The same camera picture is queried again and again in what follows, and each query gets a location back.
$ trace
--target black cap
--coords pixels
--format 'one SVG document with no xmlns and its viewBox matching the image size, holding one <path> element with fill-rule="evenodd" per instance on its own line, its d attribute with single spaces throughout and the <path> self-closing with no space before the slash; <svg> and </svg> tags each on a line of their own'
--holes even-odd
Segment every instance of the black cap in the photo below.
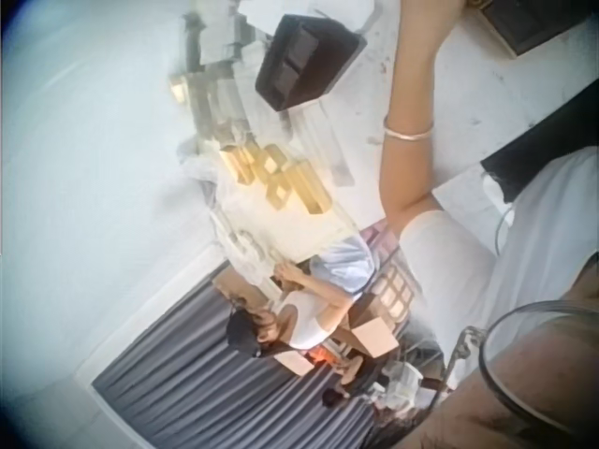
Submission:
<svg viewBox="0 0 599 449">
<path fill-rule="evenodd" d="M 256 337 L 256 326 L 250 312 L 237 309 L 226 324 L 226 342 L 231 349 L 258 358 L 262 347 Z"/>
</svg>

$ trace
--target cardboard box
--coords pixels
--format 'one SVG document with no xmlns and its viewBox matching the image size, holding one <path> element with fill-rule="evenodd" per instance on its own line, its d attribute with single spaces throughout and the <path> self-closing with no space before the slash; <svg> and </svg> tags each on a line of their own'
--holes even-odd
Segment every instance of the cardboard box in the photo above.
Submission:
<svg viewBox="0 0 599 449">
<path fill-rule="evenodd" d="M 371 357 L 379 357 L 399 346 L 393 335 L 395 322 L 375 295 L 361 298 L 331 337 Z"/>
<path fill-rule="evenodd" d="M 290 351 L 288 353 L 281 353 L 275 355 L 274 358 L 277 362 L 289 369 L 291 372 L 298 376 L 303 376 L 310 372 L 314 365 L 304 355 L 298 351 Z"/>
<path fill-rule="evenodd" d="M 266 296 L 257 287 L 247 282 L 233 267 L 223 269 L 212 283 L 227 299 L 244 297 L 249 309 L 261 309 L 269 303 Z"/>
</svg>

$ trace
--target hand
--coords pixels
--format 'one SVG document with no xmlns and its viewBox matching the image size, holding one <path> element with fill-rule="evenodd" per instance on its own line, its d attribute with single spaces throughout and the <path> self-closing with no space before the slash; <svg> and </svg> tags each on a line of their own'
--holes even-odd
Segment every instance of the hand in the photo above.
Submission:
<svg viewBox="0 0 599 449">
<path fill-rule="evenodd" d="M 434 57 L 455 26 L 465 0 L 402 0 L 400 45 Z"/>
<path fill-rule="evenodd" d="M 304 274 L 291 262 L 281 262 L 274 266 L 274 276 L 280 281 L 301 283 L 300 280 Z"/>
</svg>

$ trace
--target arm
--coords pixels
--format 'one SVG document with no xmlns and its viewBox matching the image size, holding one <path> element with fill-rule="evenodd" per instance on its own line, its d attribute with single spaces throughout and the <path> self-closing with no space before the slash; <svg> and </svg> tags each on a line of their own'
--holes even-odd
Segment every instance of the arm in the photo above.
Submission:
<svg viewBox="0 0 599 449">
<path fill-rule="evenodd" d="M 404 135 L 432 126 L 434 62 L 453 28 L 464 0 L 402 0 L 387 127 Z M 431 139 L 386 137 L 379 191 L 387 222 L 397 235 L 427 210 L 440 209 L 431 194 Z"/>
<path fill-rule="evenodd" d="M 342 288 L 330 282 L 322 281 L 301 271 L 290 262 L 277 264 L 274 274 L 281 281 L 296 282 L 322 297 L 330 306 L 339 309 L 349 309 L 353 298 Z"/>
</svg>

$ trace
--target white sleeve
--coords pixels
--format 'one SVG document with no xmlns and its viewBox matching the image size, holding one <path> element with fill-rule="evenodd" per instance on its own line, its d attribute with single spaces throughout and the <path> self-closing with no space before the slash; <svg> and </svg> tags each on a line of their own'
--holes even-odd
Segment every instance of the white sleeve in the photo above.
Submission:
<svg viewBox="0 0 599 449">
<path fill-rule="evenodd" d="M 427 319 L 449 357 L 467 326 L 485 326 L 483 294 L 496 257 L 446 211 L 418 215 L 400 246 L 426 301 Z"/>
</svg>

